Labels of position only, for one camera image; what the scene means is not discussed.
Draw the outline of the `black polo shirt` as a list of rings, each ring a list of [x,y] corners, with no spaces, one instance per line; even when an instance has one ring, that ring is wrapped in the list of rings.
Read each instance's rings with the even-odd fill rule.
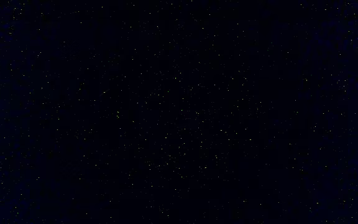
[[[358,1],[0,1],[0,223],[358,223]]]

